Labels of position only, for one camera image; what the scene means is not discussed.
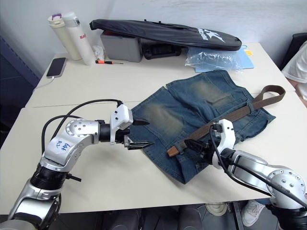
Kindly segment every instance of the belt strap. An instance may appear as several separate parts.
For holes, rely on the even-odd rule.
[[[278,96],[274,96],[274,97],[270,97],[267,99],[263,99],[263,95],[266,92],[276,92],[279,95]],[[259,93],[259,95],[257,97],[254,98],[254,100],[252,101],[252,105],[254,107],[254,110],[260,109],[264,106],[270,105],[270,104],[274,104],[276,102],[281,101],[281,99],[284,97],[285,95],[285,90],[283,87],[279,86],[279,85],[267,85],[265,86],[261,93]],[[244,116],[248,115],[251,112],[250,107],[248,105],[237,109],[235,111],[233,111],[232,113],[224,116],[222,119],[226,119],[229,120],[231,122],[234,122],[238,119],[243,118]],[[197,129],[196,131],[194,131],[193,133],[191,133],[190,135],[188,135],[186,137],[186,139],[193,139],[193,140],[198,140],[204,136],[206,136],[209,133],[210,130],[210,126],[214,123],[214,121],[211,121],[209,123],[207,123],[206,125],[200,127],[199,129]],[[184,142],[184,140],[179,142],[179,146],[184,150],[185,148],[187,148],[186,143]],[[168,155],[170,157],[172,156],[176,156],[179,154],[178,149],[175,146],[172,146],[168,151],[167,151]]]

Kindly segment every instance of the white wall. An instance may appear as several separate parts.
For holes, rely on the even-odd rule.
[[[133,19],[185,24],[260,42],[279,64],[292,34],[307,31],[306,0],[1,0],[1,35],[39,75],[64,47],[48,26],[47,17],[74,11],[91,43],[94,19]]]

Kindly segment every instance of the white table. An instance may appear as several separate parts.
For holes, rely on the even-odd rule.
[[[246,44],[253,52],[250,56],[255,68],[242,73],[232,71],[235,84],[250,93],[259,93],[270,84],[294,91],[277,66],[259,43]],[[179,57],[143,60],[140,63],[124,61],[123,65],[95,64],[85,66],[82,61],[68,60],[62,77],[34,91],[26,107],[81,104],[85,101],[115,98],[124,102],[143,101],[161,86],[178,79],[196,75],[194,69],[185,67],[185,55]],[[38,86],[51,81],[47,70]]]
[[[125,103],[129,108],[138,102]],[[109,120],[116,104],[82,107],[75,115]],[[24,108],[0,150],[0,214],[8,214],[41,156],[40,135],[51,117],[67,113],[73,106]],[[266,107],[277,118],[255,138],[236,149],[255,154],[270,164],[292,168],[307,181],[307,109],[295,92]],[[58,122],[47,130],[51,137]],[[61,212],[87,212],[138,207],[157,207],[218,201],[264,198],[263,194],[231,181],[222,170],[207,167],[183,185],[161,172],[141,150],[100,143],[87,147],[72,174],[82,182],[67,180],[62,192]]]

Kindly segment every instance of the smartphone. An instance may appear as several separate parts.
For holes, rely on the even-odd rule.
[[[47,78],[52,78],[52,77],[58,78],[62,76],[62,73],[66,65],[66,60],[67,58],[65,57],[53,59],[50,68],[47,72]]]

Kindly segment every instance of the handwritten label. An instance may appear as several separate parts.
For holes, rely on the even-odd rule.
[[[68,149],[68,147],[70,147],[70,145],[68,143],[64,143],[62,144],[62,141],[58,141],[57,142],[57,148],[61,148],[61,150],[66,151]]]

